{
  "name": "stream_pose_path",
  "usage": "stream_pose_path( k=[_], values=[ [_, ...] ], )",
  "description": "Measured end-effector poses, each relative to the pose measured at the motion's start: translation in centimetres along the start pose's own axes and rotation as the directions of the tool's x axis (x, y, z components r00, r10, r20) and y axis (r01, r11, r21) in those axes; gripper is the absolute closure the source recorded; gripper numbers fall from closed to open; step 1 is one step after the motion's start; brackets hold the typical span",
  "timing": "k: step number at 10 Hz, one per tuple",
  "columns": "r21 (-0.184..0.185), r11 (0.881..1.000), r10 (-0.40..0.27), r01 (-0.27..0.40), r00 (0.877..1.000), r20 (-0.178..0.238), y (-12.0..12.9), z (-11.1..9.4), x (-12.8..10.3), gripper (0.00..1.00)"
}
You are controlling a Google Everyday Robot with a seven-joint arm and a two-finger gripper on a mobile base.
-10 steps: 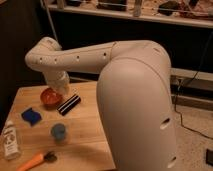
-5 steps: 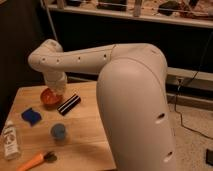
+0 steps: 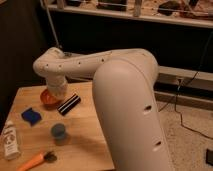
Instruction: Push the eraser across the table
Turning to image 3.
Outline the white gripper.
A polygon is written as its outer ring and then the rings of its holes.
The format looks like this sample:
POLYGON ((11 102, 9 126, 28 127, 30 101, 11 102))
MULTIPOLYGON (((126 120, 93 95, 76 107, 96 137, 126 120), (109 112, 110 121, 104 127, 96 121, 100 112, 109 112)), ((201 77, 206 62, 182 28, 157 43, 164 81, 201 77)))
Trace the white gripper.
POLYGON ((67 91, 67 81, 62 80, 47 80, 47 89, 50 94, 58 100, 63 100, 66 96, 67 91))

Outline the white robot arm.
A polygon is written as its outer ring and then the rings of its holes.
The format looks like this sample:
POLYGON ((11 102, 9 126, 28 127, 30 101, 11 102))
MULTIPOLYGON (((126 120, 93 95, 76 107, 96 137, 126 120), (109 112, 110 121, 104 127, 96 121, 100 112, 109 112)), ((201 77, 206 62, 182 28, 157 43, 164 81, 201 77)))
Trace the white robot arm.
POLYGON ((92 80, 92 97, 116 171, 175 171, 154 95, 158 63, 141 48, 67 57, 55 47, 33 63, 57 99, 68 78, 92 80))

